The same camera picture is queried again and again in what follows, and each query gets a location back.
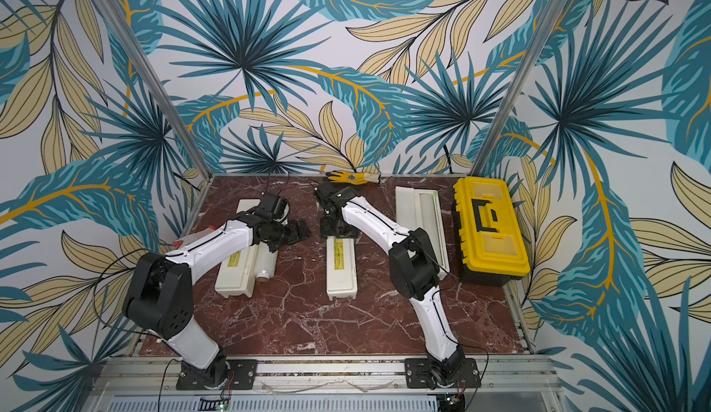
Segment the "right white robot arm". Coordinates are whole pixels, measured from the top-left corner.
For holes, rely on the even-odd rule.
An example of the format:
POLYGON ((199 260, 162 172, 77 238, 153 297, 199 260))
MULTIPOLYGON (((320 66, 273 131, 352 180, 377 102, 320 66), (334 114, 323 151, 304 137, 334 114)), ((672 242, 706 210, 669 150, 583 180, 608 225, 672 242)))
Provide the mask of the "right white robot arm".
POLYGON ((428 357, 438 363, 465 357, 455 339, 441 297, 441 266, 429 235, 422 228, 409 230, 377 210, 354 186, 337 188, 322 182, 315 189, 324 219, 336 228, 356 229, 387 254, 391 282, 413 306, 424 334, 428 357))

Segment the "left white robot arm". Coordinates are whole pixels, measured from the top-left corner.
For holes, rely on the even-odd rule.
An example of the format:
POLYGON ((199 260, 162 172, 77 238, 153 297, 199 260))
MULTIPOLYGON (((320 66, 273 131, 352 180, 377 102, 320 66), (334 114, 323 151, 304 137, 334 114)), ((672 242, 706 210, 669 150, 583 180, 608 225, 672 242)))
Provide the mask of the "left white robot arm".
POLYGON ((276 252, 308 239, 307 223, 288 216, 284 197, 263 193, 257 206, 237 212, 206 236, 168 254, 145 253, 134 268, 123 315, 166 342, 189 368, 226 371, 224 352, 194 319, 194 285, 250 246, 264 243, 276 252))

